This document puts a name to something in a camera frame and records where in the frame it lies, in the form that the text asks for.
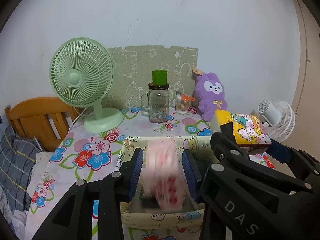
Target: electric fan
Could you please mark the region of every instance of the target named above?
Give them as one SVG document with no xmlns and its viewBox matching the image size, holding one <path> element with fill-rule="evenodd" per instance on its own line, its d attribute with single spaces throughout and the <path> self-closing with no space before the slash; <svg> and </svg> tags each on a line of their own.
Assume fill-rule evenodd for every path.
<svg viewBox="0 0 320 240">
<path fill-rule="evenodd" d="M 84 128 L 99 133 L 117 127 L 123 114 L 102 108 L 113 78 L 109 52 L 97 41 L 75 38 L 64 43 L 50 64 L 50 82 L 58 97 L 74 107 L 93 106 L 94 114 L 84 120 Z"/>
<path fill-rule="evenodd" d="M 270 138 L 283 142 L 293 131 L 295 116 L 286 101 L 263 100 L 258 107 L 260 121 L 264 122 Z"/>
</svg>

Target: glass jar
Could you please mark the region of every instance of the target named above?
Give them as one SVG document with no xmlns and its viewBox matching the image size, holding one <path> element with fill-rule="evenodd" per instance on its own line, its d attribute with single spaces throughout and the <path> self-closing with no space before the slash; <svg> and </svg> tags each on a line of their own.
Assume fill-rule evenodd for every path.
<svg viewBox="0 0 320 240">
<path fill-rule="evenodd" d="M 149 83 L 149 92 L 141 97 L 141 108 L 149 113 L 149 121 L 167 122 L 169 117 L 169 84 L 156 86 Z"/>
</svg>

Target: floral tablecloth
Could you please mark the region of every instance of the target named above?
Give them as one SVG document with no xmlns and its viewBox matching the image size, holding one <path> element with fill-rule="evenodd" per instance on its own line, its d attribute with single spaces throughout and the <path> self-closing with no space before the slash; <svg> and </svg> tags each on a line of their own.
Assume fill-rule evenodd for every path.
<svg viewBox="0 0 320 240">
<path fill-rule="evenodd" d="M 196 136 L 211 135 L 209 124 L 201 119 L 197 110 L 189 108 L 187 114 L 177 114 L 170 108 L 166 123 L 151 123 L 148 113 L 141 109 L 121 109 L 124 121 L 111 131 L 95 134 L 83 128 L 83 122 L 75 124 L 70 133 L 52 155 L 42 180 L 32 196 L 26 223 L 25 240 L 31 240 L 50 211 L 78 179 L 87 182 L 103 179 L 116 168 L 120 149 L 127 137 L 139 136 L 190 136 L 188 147 L 199 151 Z M 252 155 L 252 160 L 273 168 L 265 155 Z M 95 201 L 92 215 L 92 238 L 97 239 L 98 201 Z M 171 229 L 137 229 L 124 227 L 127 240 L 188 240 L 198 239 L 200 226 Z"/>
</svg>

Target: white fan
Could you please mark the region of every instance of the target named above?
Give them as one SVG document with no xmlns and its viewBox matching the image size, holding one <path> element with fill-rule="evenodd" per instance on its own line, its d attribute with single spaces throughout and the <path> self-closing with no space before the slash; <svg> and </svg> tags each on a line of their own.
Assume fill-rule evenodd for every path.
<svg viewBox="0 0 320 240">
<path fill-rule="evenodd" d="M 265 122 L 268 135 L 273 140 L 283 142 L 293 131 L 295 116 L 286 101 L 263 100 L 258 107 L 260 121 Z"/>
</svg>

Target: stuffed animal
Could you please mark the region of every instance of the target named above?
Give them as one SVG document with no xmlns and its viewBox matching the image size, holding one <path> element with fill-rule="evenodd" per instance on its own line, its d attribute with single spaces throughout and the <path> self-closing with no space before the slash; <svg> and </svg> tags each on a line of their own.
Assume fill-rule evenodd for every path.
<svg viewBox="0 0 320 240">
<path fill-rule="evenodd" d="M 202 119 L 210 122 L 216 109 L 226 110 L 228 105 L 224 100 L 224 88 L 215 73 L 202 73 L 197 76 L 195 93 L 200 99 L 199 110 Z"/>
</svg>

